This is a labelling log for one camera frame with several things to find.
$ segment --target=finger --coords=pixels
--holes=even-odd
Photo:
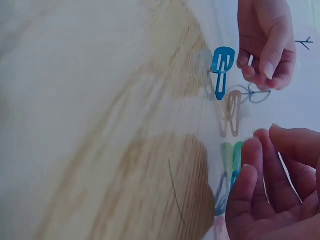
[[[245,141],[241,149],[241,163],[254,166],[258,174],[252,197],[252,216],[255,220],[271,217],[275,214],[275,211],[268,203],[266,196],[263,173],[263,149],[258,139],[251,138]]]
[[[316,171],[300,162],[282,157],[291,182],[302,202],[317,190]]]
[[[255,222],[251,216],[251,203],[257,179],[257,170],[251,165],[244,165],[230,191],[225,212],[230,239],[239,239],[242,230]]]
[[[252,78],[256,75],[256,71],[252,66],[243,66],[242,67],[242,74],[243,74],[243,78],[248,81],[248,82],[252,82]]]
[[[244,66],[248,66],[249,65],[250,56],[251,55],[247,51],[245,51],[245,50],[240,48],[238,59],[236,61],[237,67],[239,69],[241,69]]]
[[[273,25],[268,37],[269,39],[261,53],[260,71],[271,80],[291,35],[287,30],[286,23],[280,21]]]
[[[275,149],[298,163],[317,167],[320,156],[320,133],[304,128],[284,129],[275,124],[269,130]]]
[[[283,58],[275,70],[272,80],[267,80],[266,85],[271,89],[282,90],[287,87],[294,74],[296,65],[296,52],[284,51]]]
[[[300,199],[291,187],[285,169],[275,150],[269,131],[260,129],[254,133],[263,149],[263,176],[268,199],[276,213],[282,213],[301,205]]]
[[[259,66],[260,66],[260,59],[254,57],[252,60],[252,67],[255,71],[255,76],[252,78],[252,82],[259,88],[260,91],[267,91],[268,87],[266,85],[267,78],[264,75],[261,75]]]

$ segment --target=wooden surface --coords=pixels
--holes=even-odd
[[[1,4],[1,239],[203,239],[220,136],[187,4]]]

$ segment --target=hand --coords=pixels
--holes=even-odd
[[[260,90],[282,90],[292,80],[297,58],[290,8],[286,0],[238,1],[237,65]]]
[[[320,133],[272,126],[254,137],[242,147],[245,165],[227,203],[230,240],[320,239]]]

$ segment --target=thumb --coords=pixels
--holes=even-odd
[[[287,28],[288,24],[281,21],[273,25],[269,31],[268,41],[261,53],[259,69],[270,80],[272,80],[285,47],[291,38]]]
[[[254,223],[251,216],[251,203],[258,181],[255,167],[245,164],[229,195],[225,222],[230,239],[239,239],[239,232]]]

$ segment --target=blue hair clip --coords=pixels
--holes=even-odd
[[[215,96],[216,99],[221,101],[226,95],[227,87],[227,72],[231,70],[235,62],[236,52],[230,47],[222,46],[214,51],[211,70],[213,73],[218,74]]]

